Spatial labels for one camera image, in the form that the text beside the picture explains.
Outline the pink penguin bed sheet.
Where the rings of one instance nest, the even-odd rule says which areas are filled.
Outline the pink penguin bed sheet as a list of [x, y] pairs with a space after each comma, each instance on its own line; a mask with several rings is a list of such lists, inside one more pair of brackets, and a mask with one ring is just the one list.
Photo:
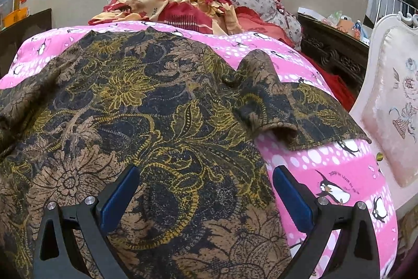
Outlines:
[[[171, 25], [139, 21], [58, 28], [34, 35], [19, 48], [9, 71], [1, 78], [1, 88], [11, 88], [29, 76], [38, 74], [51, 59], [92, 30], [135, 32], [149, 27], [202, 42], [233, 68], [237, 68], [253, 49], [262, 49], [270, 56], [281, 81], [309, 84], [328, 94], [332, 93], [317, 66], [268, 35], [258, 32], [231, 36], [205, 35]], [[386, 278], [397, 253], [397, 222], [390, 190], [378, 165], [376, 148], [365, 140], [350, 139], [307, 151], [288, 151], [275, 137], [267, 134], [257, 139], [257, 147], [267, 162], [269, 174], [273, 173], [276, 166], [285, 165], [312, 193], [322, 195], [333, 204], [365, 202], [378, 243], [380, 276]]]

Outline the metal stair railing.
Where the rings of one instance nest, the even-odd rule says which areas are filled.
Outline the metal stair railing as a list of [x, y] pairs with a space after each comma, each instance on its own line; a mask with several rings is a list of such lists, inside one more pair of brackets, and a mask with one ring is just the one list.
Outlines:
[[371, 18], [376, 24], [381, 18], [402, 13], [403, 16], [407, 14], [417, 14], [417, 3], [414, 0], [374, 0], [371, 10]]

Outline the pink upholstered white headboard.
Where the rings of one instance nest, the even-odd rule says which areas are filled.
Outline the pink upholstered white headboard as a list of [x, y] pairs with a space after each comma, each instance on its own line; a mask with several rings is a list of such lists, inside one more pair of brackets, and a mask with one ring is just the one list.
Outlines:
[[395, 210], [417, 203], [417, 16], [386, 15], [374, 26], [365, 77], [350, 110], [383, 155]]

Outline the dark wooden side table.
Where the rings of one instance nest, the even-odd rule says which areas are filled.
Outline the dark wooden side table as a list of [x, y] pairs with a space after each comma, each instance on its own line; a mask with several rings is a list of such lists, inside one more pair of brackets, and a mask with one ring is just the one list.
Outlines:
[[5, 76], [9, 71], [19, 48], [28, 38], [52, 28], [52, 12], [52, 9], [48, 8], [29, 15], [25, 19], [1, 31], [1, 76]]

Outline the orange box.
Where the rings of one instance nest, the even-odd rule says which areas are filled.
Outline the orange box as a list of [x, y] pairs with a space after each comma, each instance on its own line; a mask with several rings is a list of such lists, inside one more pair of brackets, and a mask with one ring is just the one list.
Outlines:
[[27, 18], [29, 16], [28, 7], [19, 8], [6, 15], [3, 19], [4, 28], [8, 28], [15, 23]]

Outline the red beige floral blanket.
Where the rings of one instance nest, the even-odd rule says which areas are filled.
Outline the red beige floral blanket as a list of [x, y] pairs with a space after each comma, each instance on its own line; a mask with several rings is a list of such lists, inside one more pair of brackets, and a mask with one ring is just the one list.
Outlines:
[[244, 32], [230, 0], [111, 0], [89, 25], [130, 20], [163, 23], [211, 35]]

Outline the dark floral patterned garment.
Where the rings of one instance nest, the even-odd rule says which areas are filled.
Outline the dark floral patterned garment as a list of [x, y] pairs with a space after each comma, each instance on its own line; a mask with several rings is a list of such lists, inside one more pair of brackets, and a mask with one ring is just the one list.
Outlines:
[[290, 260], [255, 139], [292, 150], [364, 139], [337, 100], [283, 83], [270, 56], [232, 68], [153, 28], [90, 32], [1, 91], [1, 250], [33, 273], [46, 204], [96, 195], [126, 166], [140, 185], [110, 236], [134, 278], [277, 278]]

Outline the dark carved wooden cabinet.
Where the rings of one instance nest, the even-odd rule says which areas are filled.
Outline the dark carved wooden cabinet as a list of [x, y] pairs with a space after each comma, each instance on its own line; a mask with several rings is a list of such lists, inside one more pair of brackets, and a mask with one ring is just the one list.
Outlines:
[[303, 29], [301, 50], [330, 74], [340, 76], [353, 96], [364, 82], [368, 46], [308, 15], [298, 14]]

